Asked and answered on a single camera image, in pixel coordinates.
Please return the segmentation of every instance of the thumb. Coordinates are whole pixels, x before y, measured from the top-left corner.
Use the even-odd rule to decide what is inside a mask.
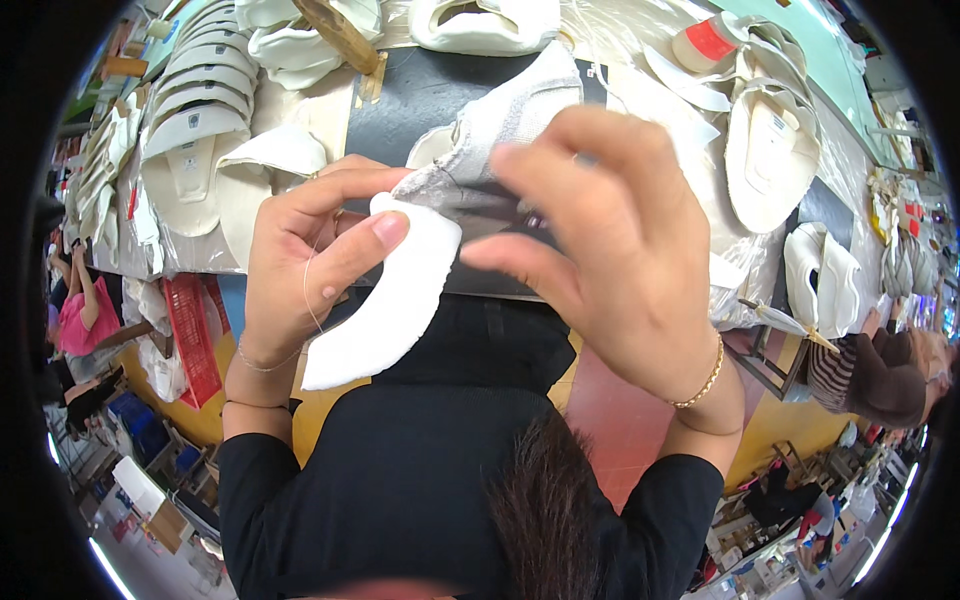
[[[464,264],[481,271],[499,271],[537,292],[570,326],[580,319],[577,266],[553,248],[522,233],[497,233],[465,244]]]
[[[310,262],[307,290],[314,310],[326,310],[358,277],[383,262],[409,229],[407,215],[389,210],[337,236]]]

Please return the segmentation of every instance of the yellow floor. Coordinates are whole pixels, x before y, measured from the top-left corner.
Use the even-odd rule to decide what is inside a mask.
[[[580,362],[580,350],[583,343],[583,339],[577,333],[570,333],[570,344],[577,350],[577,357],[548,394],[561,412],[570,398],[573,376]],[[227,372],[227,366],[235,348],[233,337],[229,333],[217,344],[215,355],[221,378]],[[206,445],[216,444],[223,439],[223,422],[220,418],[220,413],[226,401],[223,392],[211,398],[200,411],[196,411],[180,401],[167,403],[160,400],[154,394],[150,384],[147,383],[147,374],[140,368],[140,363],[137,360],[136,346],[124,350],[120,354],[119,360],[124,366],[133,392],[148,402],[155,410],[169,417],[179,432],[188,440],[197,445]],[[303,400],[303,404],[300,405],[294,415],[294,453],[297,454],[297,459],[301,465],[306,463],[307,458],[313,452],[313,446],[320,436],[320,429],[324,425],[326,415],[330,412],[330,408],[333,407],[337,398],[348,390],[370,383],[369,378],[358,379],[332,390],[305,392],[300,389],[305,363],[306,355],[302,354],[297,365],[297,378],[294,380],[292,393],[292,397]]]
[[[800,338],[787,336],[777,365],[788,369]],[[743,440],[727,474],[727,492],[765,468],[774,458],[772,444],[789,440],[802,458],[815,454],[840,437],[853,415],[832,415],[817,401],[784,404],[765,392],[743,432]]]

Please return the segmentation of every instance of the pink shirt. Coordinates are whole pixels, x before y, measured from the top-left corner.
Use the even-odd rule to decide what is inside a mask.
[[[65,301],[60,311],[60,349],[74,356],[87,356],[97,344],[120,328],[120,320],[107,293],[107,283],[99,277],[93,288],[97,292],[100,311],[92,328],[87,329],[80,318],[80,311],[86,304],[83,293]]]

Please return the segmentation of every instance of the gold bracelet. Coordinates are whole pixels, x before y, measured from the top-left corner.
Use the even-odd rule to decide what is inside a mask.
[[[710,388],[713,387],[713,382],[717,380],[717,375],[720,374],[720,367],[723,366],[723,338],[720,337],[720,334],[717,333],[717,362],[713,367],[713,372],[710,374],[710,377],[707,379],[707,383],[704,384],[704,387],[700,388],[700,392],[697,392],[697,395],[692,397],[689,400],[684,402],[670,402],[667,401],[667,404],[673,406],[674,408],[690,408],[696,404],[700,398],[707,395],[710,391]]]
[[[287,357],[283,360],[283,362],[280,363],[279,365],[277,365],[277,366],[275,366],[275,367],[270,367],[269,369],[264,369],[263,367],[257,367],[255,364],[253,364],[252,362],[250,362],[250,361],[247,359],[247,356],[246,356],[246,355],[244,355],[244,353],[243,353],[243,335],[240,336],[240,341],[237,342],[237,354],[240,356],[240,360],[243,361],[243,364],[247,365],[247,367],[249,367],[250,369],[253,369],[253,370],[256,371],[256,372],[271,372],[271,371],[276,371],[277,369],[279,369],[279,368],[282,367],[283,365],[286,365],[287,363],[289,363],[290,360],[291,360],[294,356],[297,356],[298,354],[300,354],[300,351],[301,351],[301,350],[303,350],[303,347],[297,348],[297,350],[296,350],[293,354],[291,354],[290,356],[287,356]]]

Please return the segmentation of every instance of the black work surface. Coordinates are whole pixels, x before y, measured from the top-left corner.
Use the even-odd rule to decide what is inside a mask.
[[[802,223],[817,222],[827,226],[827,231],[838,244],[847,250],[850,249],[853,241],[853,211],[843,204],[843,201],[819,177],[813,178],[813,183],[800,200],[800,205],[787,218],[786,235]],[[788,315],[793,315],[786,297],[786,266],[783,262],[782,249],[780,269],[777,271],[777,282],[774,284],[774,295],[770,305]]]
[[[383,86],[376,104],[362,103],[358,108],[359,76],[354,83],[345,152],[392,167],[406,164],[407,155],[424,133],[456,121],[457,113],[467,102],[506,83],[537,57],[472,57],[419,47],[395,48],[387,52]],[[607,90],[595,77],[592,65],[585,60],[576,62],[584,83],[584,102],[605,106]],[[607,67],[601,68],[606,76]],[[345,207],[364,213],[370,210],[367,201],[348,202]],[[504,230],[521,231],[556,246],[547,229],[511,226]],[[377,267],[358,284],[373,285],[380,273],[381,268]],[[461,264],[459,259],[453,264],[444,290],[456,294],[526,297],[531,300],[536,297],[530,288],[510,277],[476,271]]]

